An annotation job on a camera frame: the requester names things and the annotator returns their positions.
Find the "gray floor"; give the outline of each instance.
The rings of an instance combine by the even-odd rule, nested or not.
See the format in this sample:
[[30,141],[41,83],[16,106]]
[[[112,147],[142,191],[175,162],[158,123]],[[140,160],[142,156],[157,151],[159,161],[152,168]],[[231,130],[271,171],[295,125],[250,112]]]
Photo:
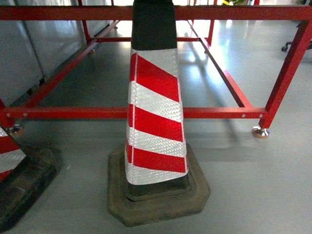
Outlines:
[[[179,35],[190,29],[178,23]],[[219,21],[214,49],[254,106],[264,106],[292,40],[294,21]],[[203,22],[195,27],[203,34]],[[129,22],[115,32],[128,36]],[[179,43],[183,104],[236,106],[199,43]],[[126,106],[129,43],[101,44],[42,106]],[[258,120],[186,119],[187,142],[212,189],[204,211],[135,228],[107,212],[109,153],[125,142],[125,120],[26,121],[18,142],[52,149],[63,168],[8,234],[312,233],[312,50],[307,51],[268,139]]]

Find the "traffic cone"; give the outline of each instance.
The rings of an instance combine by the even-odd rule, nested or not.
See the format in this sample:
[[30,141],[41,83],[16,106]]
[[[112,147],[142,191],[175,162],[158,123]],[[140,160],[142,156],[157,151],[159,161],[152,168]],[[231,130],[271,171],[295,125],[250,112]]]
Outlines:
[[17,223],[56,172],[51,151],[21,149],[0,126],[0,232]]
[[108,210],[126,226],[202,211],[209,185],[187,146],[172,0],[135,0],[126,146],[109,156]]

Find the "chrome foot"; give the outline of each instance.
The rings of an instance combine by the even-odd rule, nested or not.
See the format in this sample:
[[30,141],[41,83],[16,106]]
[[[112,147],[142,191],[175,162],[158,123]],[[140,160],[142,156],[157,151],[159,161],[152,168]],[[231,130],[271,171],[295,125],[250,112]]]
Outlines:
[[270,134],[266,128],[260,128],[259,126],[253,127],[253,135],[258,138],[267,138]]
[[22,127],[20,124],[14,124],[12,127],[7,128],[6,131],[10,134],[10,135],[17,135],[19,133],[22,132]]

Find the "cone base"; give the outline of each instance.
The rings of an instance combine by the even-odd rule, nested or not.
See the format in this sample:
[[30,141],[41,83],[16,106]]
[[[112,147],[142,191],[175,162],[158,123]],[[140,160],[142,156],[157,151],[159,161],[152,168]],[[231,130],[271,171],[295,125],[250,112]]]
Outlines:
[[57,173],[50,150],[23,151],[26,158],[0,183],[0,232],[15,226]]
[[127,185],[126,190],[123,192],[131,201],[183,194],[191,189],[188,175],[155,184],[133,185],[128,182]]
[[189,160],[189,190],[164,197],[145,195],[144,200],[131,201],[125,191],[128,181],[124,165],[124,146],[109,155],[108,211],[127,227],[154,223],[200,213],[209,196],[208,182],[200,169],[191,147],[187,144]]

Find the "red metal frame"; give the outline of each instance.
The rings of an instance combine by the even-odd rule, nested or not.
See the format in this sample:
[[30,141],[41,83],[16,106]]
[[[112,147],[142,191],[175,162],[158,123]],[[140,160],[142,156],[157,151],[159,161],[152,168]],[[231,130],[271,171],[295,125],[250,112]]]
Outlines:
[[[131,38],[103,38],[119,22],[132,20],[131,6],[1,6],[0,20],[115,20],[96,38],[89,36],[84,27],[87,46],[52,76],[36,93],[20,107],[4,107],[0,102],[0,123],[9,127],[14,118],[126,118],[126,107],[36,107],[36,105],[100,42],[130,41]],[[310,6],[177,6],[176,19],[187,20],[196,38],[178,38],[178,41],[200,41],[222,79],[236,100],[238,107],[184,108],[185,118],[259,118],[262,128],[269,128],[280,106],[290,82],[304,56],[312,38],[312,7]],[[266,107],[253,107],[232,76],[222,69],[214,58],[210,47],[214,20],[304,20],[298,29],[287,54]],[[189,20],[211,20],[208,38],[200,38]]]

